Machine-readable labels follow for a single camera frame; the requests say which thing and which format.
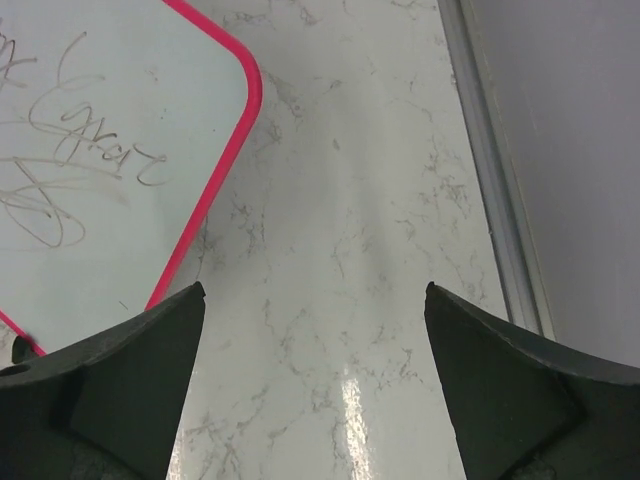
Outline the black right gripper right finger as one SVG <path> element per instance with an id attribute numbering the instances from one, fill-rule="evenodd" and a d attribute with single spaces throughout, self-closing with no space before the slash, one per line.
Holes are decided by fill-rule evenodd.
<path id="1" fill-rule="evenodd" d="M 469 479 L 636 479 L 639 370 L 430 283 L 424 317 Z"/>

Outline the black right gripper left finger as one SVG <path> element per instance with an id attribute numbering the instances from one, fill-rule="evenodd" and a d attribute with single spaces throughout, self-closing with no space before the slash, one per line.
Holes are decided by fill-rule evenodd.
<path id="1" fill-rule="evenodd" d="M 4 479 L 163 479 L 205 319 L 200 283 L 1 371 Z"/>

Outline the pink framed whiteboard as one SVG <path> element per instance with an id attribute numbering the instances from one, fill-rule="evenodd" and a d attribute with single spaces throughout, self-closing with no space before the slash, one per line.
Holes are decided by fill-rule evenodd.
<path id="1" fill-rule="evenodd" d="M 3 2 L 3 322 L 45 355 L 158 304 L 261 104 L 189 1 Z"/>

